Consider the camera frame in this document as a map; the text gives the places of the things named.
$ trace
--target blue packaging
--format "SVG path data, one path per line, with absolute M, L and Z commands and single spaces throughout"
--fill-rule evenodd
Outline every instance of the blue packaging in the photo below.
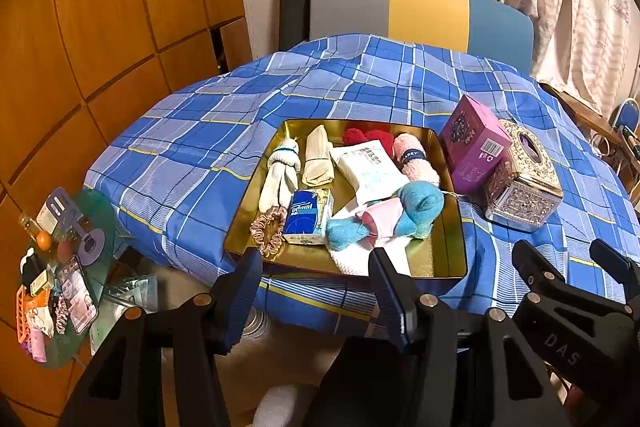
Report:
M 284 224 L 284 239 L 292 245 L 324 245 L 333 209 L 334 197 L 328 188 L 296 190 Z

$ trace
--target small box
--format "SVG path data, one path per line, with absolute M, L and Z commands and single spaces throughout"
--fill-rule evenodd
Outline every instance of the small box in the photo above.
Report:
M 511 139 L 491 110 L 462 96 L 440 133 L 453 188 L 460 194 L 474 192 L 495 169 L 511 145 Z
M 55 286 L 55 277 L 53 272 L 47 267 L 40 275 L 33 280 L 30 287 L 30 293 L 33 297 L 43 290 L 52 290 Z
M 334 197 L 328 188 L 296 190 L 284 224 L 284 239 L 292 245 L 324 245 L 333 210 Z
M 484 186 L 486 218 L 524 232 L 541 227 L 562 201 L 551 158 L 529 129 L 500 120 L 513 144 Z

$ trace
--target silver tissue box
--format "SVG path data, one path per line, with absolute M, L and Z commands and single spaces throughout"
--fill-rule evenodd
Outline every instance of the silver tissue box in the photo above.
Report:
M 508 120 L 500 123 L 512 143 L 484 184 L 485 216 L 507 227 L 532 232 L 541 227 L 561 203 L 560 180 L 535 134 Z

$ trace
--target orange basket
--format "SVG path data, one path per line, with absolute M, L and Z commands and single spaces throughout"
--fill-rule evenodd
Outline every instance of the orange basket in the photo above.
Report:
M 28 341 L 30 337 L 27 317 L 24 314 L 24 298 L 26 297 L 26 292 L 27 288 L 20 286 L 18 293 L 15 295 L 15 325 L 19 343 Z

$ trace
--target black cylinder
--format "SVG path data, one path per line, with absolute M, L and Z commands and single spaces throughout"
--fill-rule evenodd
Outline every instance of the black cylinder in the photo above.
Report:
M 309 38 L 310 0 L 280 0 L 280 37 L 278 49 L 290 50 Z

